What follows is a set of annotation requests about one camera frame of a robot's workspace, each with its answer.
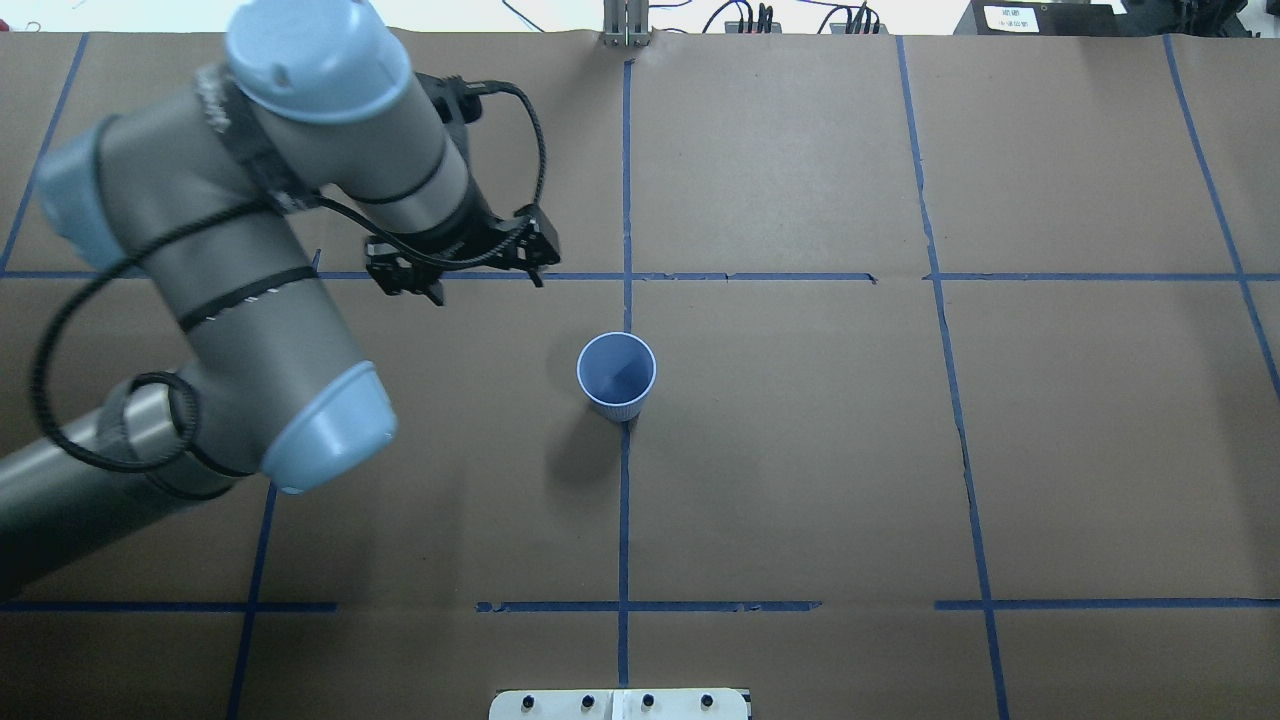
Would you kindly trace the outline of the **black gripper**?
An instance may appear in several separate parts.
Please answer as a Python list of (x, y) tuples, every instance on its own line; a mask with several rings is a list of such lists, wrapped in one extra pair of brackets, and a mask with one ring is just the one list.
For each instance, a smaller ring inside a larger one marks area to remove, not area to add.
[(525, 205), (508, 219), (476, 206), (458, 222), (413, 234), (378, 231), (364, 250), (365, 270), (384, 293), (425, 296), (436, 307), (445, 306), (442, 281), (448, 272), (522, 272), (544, 288), (545, 269), (561, 263), (558, 229), (538, 205)]

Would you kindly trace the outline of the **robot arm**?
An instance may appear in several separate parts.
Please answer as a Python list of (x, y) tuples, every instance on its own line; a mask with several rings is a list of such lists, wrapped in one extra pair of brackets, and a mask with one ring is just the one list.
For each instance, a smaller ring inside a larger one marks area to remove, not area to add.
[[(28, 397), (41, 438), (3, 460), (3, 598), (106, 544), (266, 477), (301, 495), (387, 447), (397, 418), (288, 217), (366, 233), (388, 295), (444, 304), (447, 272), (561, 260), (541, 210), (547, 143), (529, 96), (417, 73), (367, 1), (248, 1), (225, 59), (99, 122), (35, 173), (49, 224), (96, 269), (44, 331)], [(70, 424), (54, 354), (124, 277), (150, 279), (192, 356), (116, 384)]]

